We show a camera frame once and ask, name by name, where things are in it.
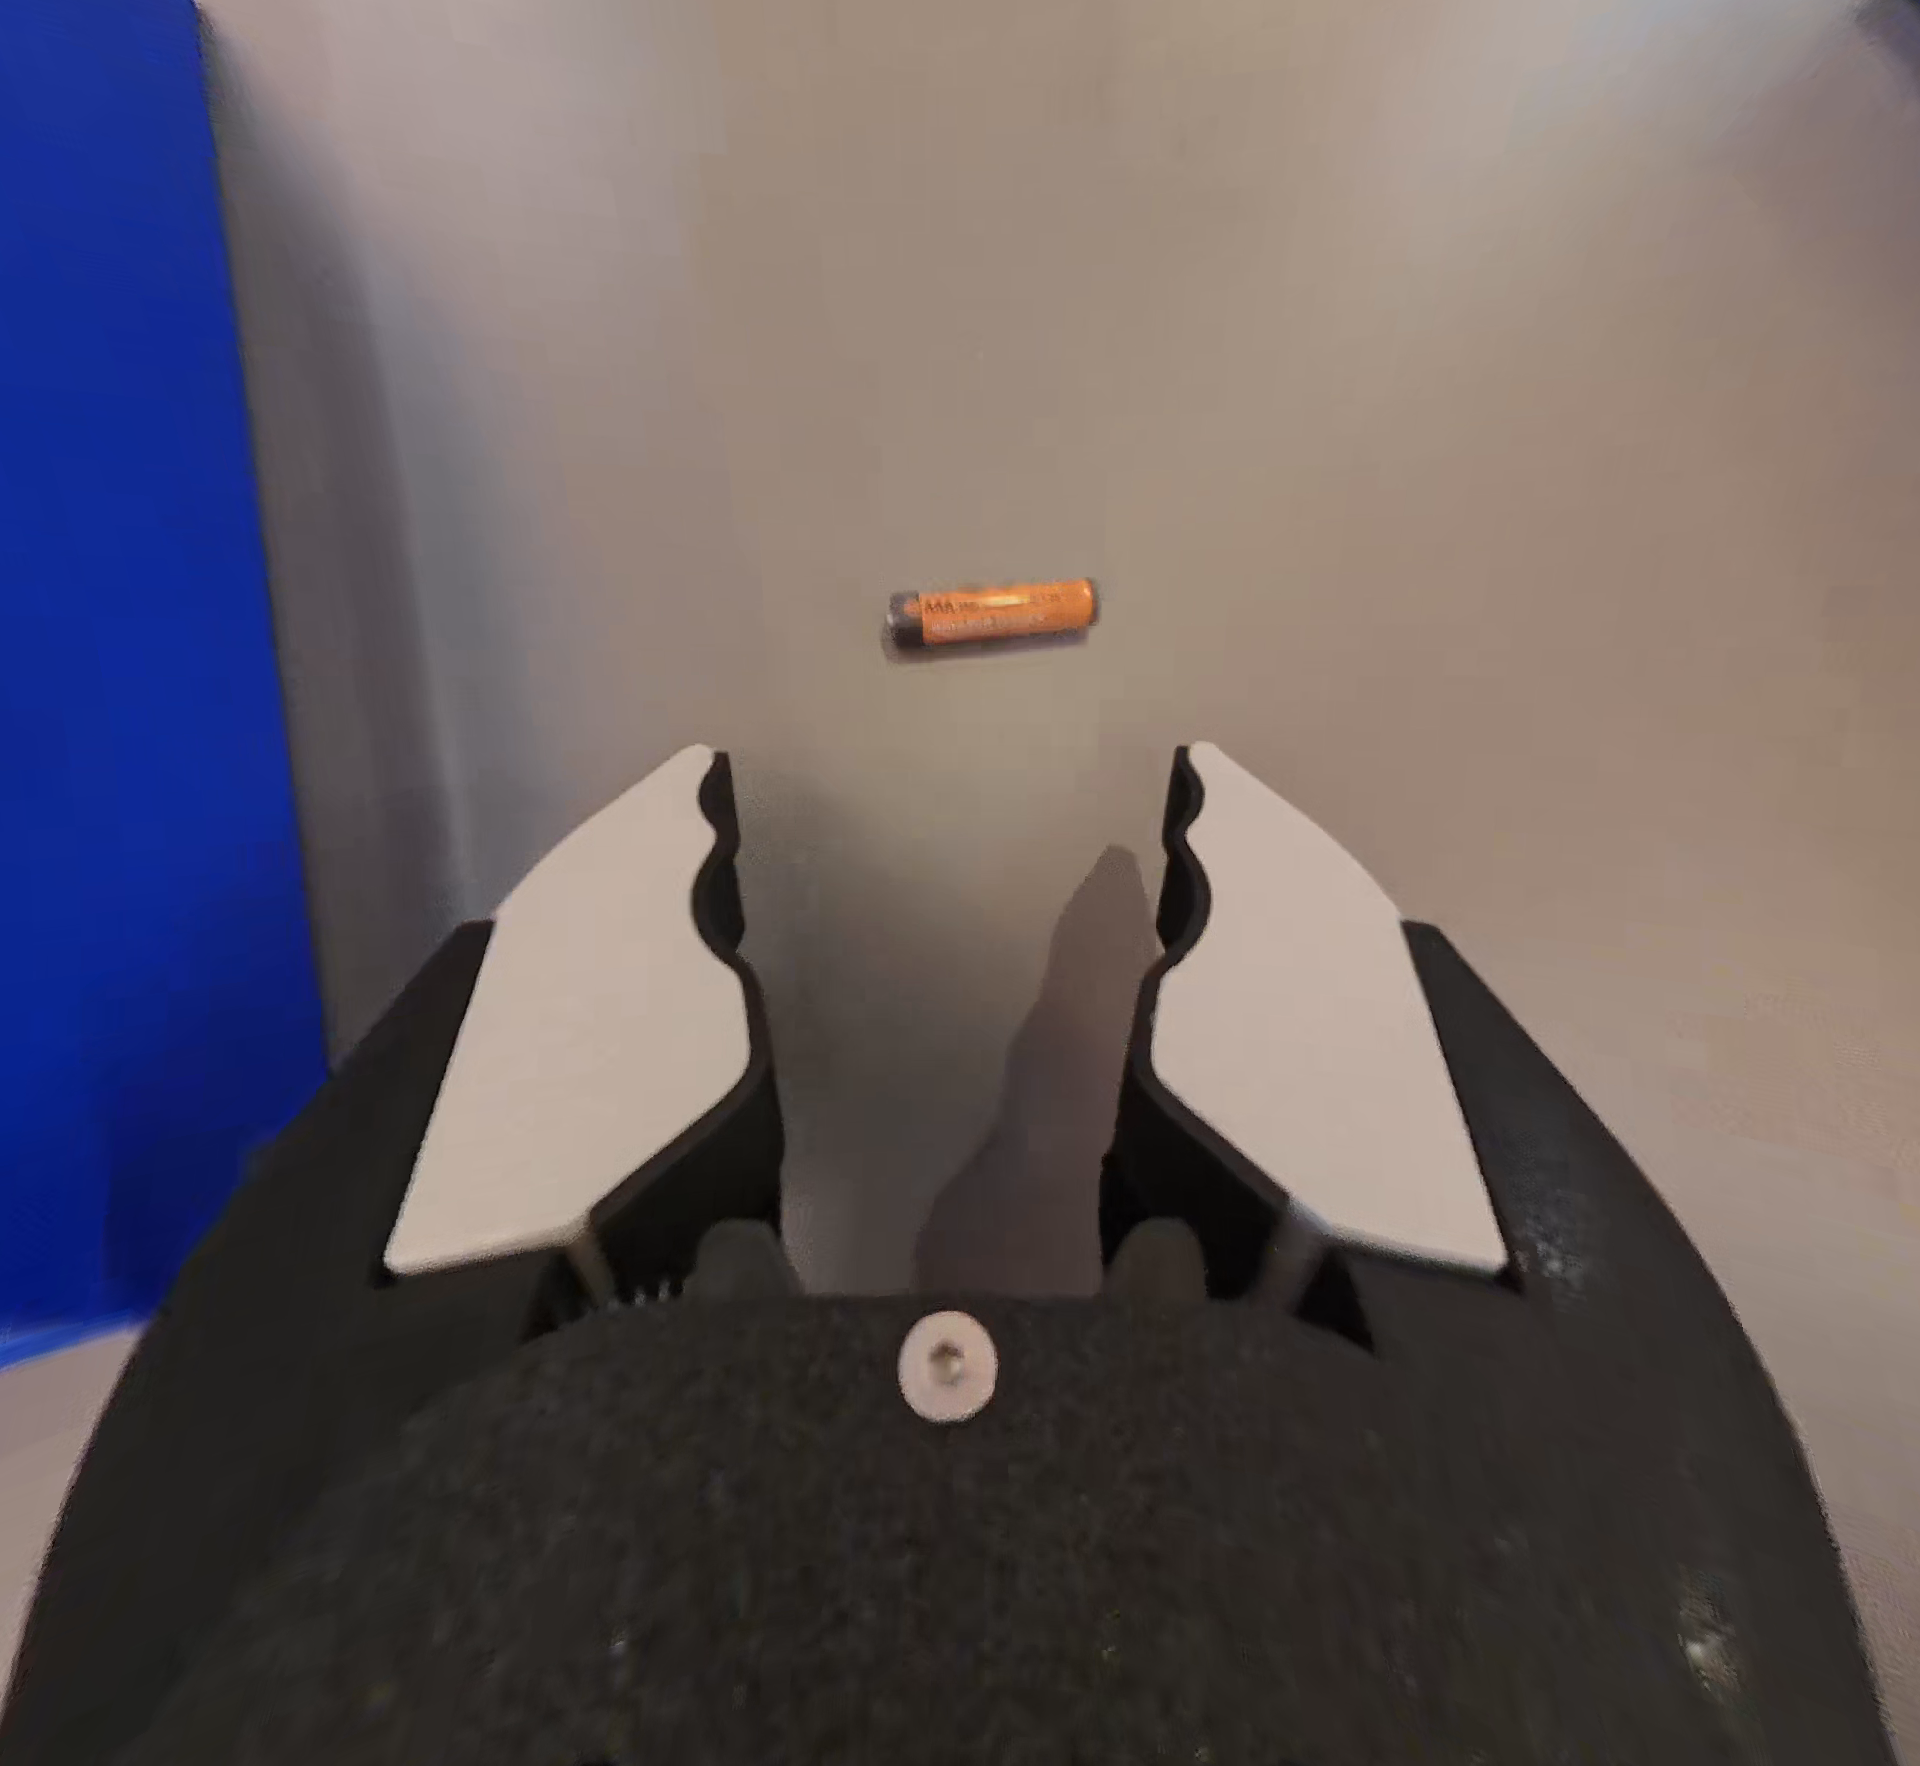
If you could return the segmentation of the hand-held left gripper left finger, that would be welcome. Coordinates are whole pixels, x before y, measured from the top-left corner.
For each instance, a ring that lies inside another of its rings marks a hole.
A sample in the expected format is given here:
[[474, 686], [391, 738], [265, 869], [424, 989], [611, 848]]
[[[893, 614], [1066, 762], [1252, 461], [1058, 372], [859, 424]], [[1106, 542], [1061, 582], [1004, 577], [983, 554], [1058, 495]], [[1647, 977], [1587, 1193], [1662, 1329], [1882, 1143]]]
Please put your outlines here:
[[735, 853], [732, 763], [690, 744], [504, 898], [391, 1273], [556, 1254], [590, 1296], [667, 1296], [716, 1226], [781, 1229], [781, 1098]]

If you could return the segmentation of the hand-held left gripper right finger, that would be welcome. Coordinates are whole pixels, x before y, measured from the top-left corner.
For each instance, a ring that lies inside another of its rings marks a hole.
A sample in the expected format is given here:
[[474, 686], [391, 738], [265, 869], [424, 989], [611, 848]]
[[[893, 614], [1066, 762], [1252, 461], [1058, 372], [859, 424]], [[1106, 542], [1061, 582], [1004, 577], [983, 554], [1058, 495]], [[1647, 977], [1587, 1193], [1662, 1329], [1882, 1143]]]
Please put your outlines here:
[[1402, 914], [1210, 741], [1174, 754], [1158, 953], [1100, 1164], [1102, 1268], [1174, 1252], [1204, 1299], [1308, 1299], [1354, 1261], [1477, 1288], [1508, 1240]]

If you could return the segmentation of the orange battery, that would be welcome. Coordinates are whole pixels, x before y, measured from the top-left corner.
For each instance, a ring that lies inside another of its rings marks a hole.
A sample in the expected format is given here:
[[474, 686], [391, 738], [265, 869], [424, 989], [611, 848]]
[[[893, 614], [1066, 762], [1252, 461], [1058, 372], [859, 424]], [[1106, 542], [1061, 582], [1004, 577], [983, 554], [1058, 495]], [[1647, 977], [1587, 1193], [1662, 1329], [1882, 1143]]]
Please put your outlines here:
[[1092, 578], [908, 588], [891, 594], [879, 626], [893, 658], [1046, 650], [1079, 644], [1097, 624]]

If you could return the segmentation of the blue bin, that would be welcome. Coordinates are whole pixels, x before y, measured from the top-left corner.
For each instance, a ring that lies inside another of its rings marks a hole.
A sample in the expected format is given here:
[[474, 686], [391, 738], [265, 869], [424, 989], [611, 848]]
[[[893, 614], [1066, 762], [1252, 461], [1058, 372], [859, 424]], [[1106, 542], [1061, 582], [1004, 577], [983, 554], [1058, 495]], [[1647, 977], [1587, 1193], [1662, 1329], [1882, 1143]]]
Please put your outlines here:
[[322, 1081], [194, 0], [2, 0], [4, 1365], [145, 1319]]

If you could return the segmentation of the grey desk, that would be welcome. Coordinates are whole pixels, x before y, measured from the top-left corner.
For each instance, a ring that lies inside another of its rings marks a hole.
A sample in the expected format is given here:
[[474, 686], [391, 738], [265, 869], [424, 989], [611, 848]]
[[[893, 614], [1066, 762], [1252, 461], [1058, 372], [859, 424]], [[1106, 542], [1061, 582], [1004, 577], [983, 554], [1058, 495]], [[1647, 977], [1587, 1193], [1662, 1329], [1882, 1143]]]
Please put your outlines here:
[[332, 1054], [726, 746], [802, 1270], [1079, 1284], [1210, 738], [1668, 1190], [1915, 1645], [1896, 2], [197, 4]]

